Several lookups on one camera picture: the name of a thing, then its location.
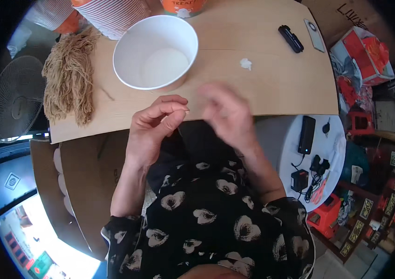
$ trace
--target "hand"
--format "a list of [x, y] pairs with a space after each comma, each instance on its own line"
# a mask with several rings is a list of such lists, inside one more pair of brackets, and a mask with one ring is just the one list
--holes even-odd
[[149, 167], [159, 158], [162, 140], [171, 135], [189, 111], [188, 100], [179, 95], [160, 96], [132, 117], [126, 161], [134, 167]]
[[245, 99], [220, 83], [205, 84], [198, 92], [208, 100], [202, 117], [218, 137], [241, 153], [255, 146], [253, 118]]

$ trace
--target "orange and white striped bucket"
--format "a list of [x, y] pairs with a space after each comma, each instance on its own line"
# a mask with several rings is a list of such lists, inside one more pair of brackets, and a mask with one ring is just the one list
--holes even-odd
[[59, 33], [76, 32], [79, 28], [79, 16], [70, 0], [39, 0], [28, 10], [25, 18]]
[[72, 4], [111, 40], [119, 40], [132, 25], [150, 16], [145, 0], [72, 0]]

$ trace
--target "black pants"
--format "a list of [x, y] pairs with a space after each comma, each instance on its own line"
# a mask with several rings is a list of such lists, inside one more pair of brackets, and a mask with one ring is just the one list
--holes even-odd
[[164, 177], [177, 170], [178, 165], [200, 162], [212, 164], [222, 160], [237, 161], [238, 157], [234, 149], [217, 137], [205, 121], [187, 121], [171, 137], [162, 141], [159, 159], [148, 171], [148, 184], [157, 194]]

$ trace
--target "red plastic stool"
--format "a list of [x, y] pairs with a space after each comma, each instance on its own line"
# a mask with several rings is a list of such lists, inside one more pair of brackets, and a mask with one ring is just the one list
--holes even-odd
[[310, 212], [307, 223], [321, 232], [326, 238], [334, 236], [339, 226], [332, 226], [337, 221], [340, 211], [340, 199], [335, 194], [331, 194], [326, 201], [314, 211]]
[[374, 133], [373, 120], [370, 113], [349, 112], [352, 128], [348, 132], [351, 136], [370, 135]]

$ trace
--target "smartphone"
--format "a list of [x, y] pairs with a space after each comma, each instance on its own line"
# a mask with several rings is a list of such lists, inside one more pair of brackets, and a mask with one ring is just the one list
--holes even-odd
[[322, 35], [320, 34], [317, 25], [315, 25], [314, 23], [310, 22], [307, 19], [305, 19], [305, 24], [309, 31], [309, 35], [311, 36], [312, 45], [314, 46], [314, 48], [321, 52], [325, 52]]

